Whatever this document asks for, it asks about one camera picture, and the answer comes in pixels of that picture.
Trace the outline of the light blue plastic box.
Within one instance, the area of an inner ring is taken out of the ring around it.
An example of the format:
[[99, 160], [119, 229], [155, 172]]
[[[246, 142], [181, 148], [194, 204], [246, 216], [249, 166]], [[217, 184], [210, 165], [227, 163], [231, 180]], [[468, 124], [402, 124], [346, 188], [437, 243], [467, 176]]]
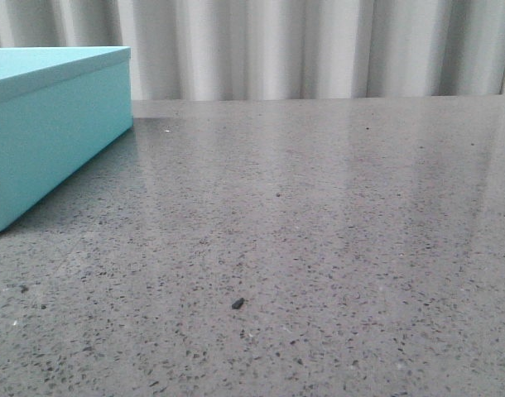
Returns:
[[132, 124], [127, 46], [0, 48], [0, 232]]

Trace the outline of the small black debris piece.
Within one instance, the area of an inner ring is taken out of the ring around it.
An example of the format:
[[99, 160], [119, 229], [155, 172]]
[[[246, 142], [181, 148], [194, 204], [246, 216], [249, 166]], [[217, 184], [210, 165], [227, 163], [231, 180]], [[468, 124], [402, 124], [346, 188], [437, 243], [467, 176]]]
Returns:
[[244, 302], [245, 302], [244, 298], [239, 298], [232, 303], [231, 308], [235, 310], [240, 309], [243, 306]]

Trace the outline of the grey pleated curtain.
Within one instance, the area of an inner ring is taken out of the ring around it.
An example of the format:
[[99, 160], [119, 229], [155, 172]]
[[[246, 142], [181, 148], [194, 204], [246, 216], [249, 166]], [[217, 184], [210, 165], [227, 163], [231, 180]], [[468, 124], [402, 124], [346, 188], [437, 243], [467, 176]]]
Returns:
[[505, 1], [0, 1], [0, 47], [79, 45], [136, 100], [505, 94]]

